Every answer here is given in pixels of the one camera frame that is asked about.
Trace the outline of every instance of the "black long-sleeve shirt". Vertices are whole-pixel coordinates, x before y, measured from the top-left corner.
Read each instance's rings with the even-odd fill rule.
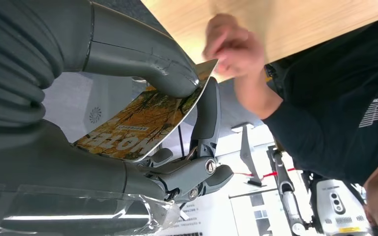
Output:
[[[378,167],[378,22],[301,56],[267,119],[304,169],[364,184]]]

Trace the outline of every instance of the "window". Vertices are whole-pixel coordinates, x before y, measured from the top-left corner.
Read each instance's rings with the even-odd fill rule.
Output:
[[[250,201],[252,202],[253,207],[264,205],[263,196],[261,195],[261,193],[251,195]]]
[[[257,210],[254,212],[254,217],[255,219],[262,219],[262,218],[267,218],[267,212],[266,210]]]

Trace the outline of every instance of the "fingers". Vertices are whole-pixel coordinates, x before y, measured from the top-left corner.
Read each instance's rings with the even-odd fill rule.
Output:
[[[215,54],[223,47],[230,32],[229,27],[220,27],[207,35],[206,46],[203,55],[206,59],[215,58]]]
[[[208,25],[206,27],[206,34],[208,35],[211,30],[218,28],[222,25],[227,25],[230,27],[237,26],[237,19],[235,19],[234,16],[229,14],[217,14],[208,22]]]
[[[206,59],[218,58],[217,53],[224,48],[235,48],[243,44],[249,38],[248,30],[241,27],[220,26],[211,30],[207,35],[207,42],[204,49]]]
[[[228,14],[218,14],[212,18],[206,29],[206,46],[203,55],[206,59],[215,58],[217,51],[224,46],[224,43],[231,40],[233,31],[238,28],[235,17]]]
[[[226,77],[240,76],[249,67],[252,54],[249,49],[224,49],[217,55],[220,58],[217,73]]]

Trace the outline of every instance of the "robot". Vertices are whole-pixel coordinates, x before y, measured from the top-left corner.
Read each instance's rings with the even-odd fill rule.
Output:
[[[170,37],[88,0],[0,0],[0,235],[142,235],[170,226],[176,203],[232,177],[215,158],[218,84],[197,104],[188,156],[161,149],[138,165],[73,147],[43,120],[43,89],[62,72],[144,78],[189,96],[199,80]]]
[[[367,221],[361,194],[350,183],[327,179],[316,173],[301,174],[310,194],[313,211],[312,221],[305,222],[299,211],[293,182],[287,175],[282,161],[282,152],[276,146],[267,150],[275,176],[279,195],[293,236],[306,235],[306,230],[315,228],[325,236],[370,236],[375,235]]]

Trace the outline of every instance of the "metal stand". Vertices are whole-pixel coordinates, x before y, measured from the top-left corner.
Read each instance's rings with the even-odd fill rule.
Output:
[[[275,180],[290,231],[293,236],[303,235],[308,225],[302,219],[301,212],[299,211],[298,202],[294,194],[295,188],[282,161],[282,153],[275,146],[269,146],[266,152],[272,166],[272,171],[276,171],[277,173]]]
[[[257,170],[255,169],[252,153],[254,152],[254,147],[249,143],[249,130],[253,127],[250,123],[244,123],[239,126],[233,127],[232,130],[236,131],[238,129],[242,129],[242,137],[241,137],[241,150],[240,150],[240,158],[247,165],[249,171],[252,174],[252,178],[247,182],[248,184],[255,185],[261,187],[261,180],[257,174]]]

